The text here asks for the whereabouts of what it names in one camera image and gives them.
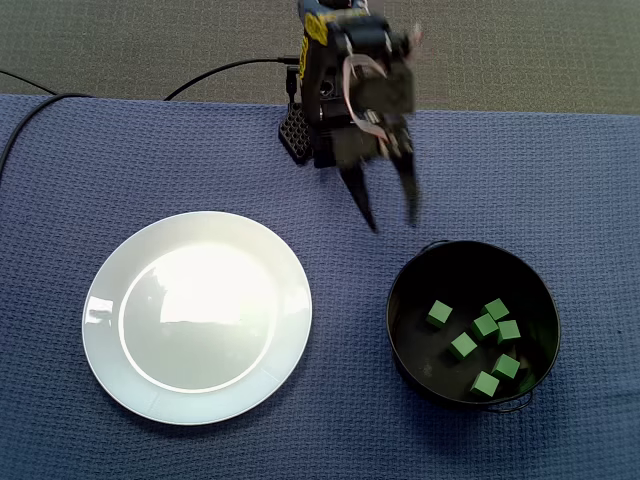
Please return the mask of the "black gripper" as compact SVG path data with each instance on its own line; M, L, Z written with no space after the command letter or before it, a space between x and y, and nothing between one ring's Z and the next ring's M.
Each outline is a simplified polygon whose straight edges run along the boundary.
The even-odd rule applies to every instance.
M342 94L346 124L331 131L339 174L369 229L377 232L361 163L386 157L404 192L407 221L417 222L419 190L406 116L414 112L413 72L405 63L345 63Z

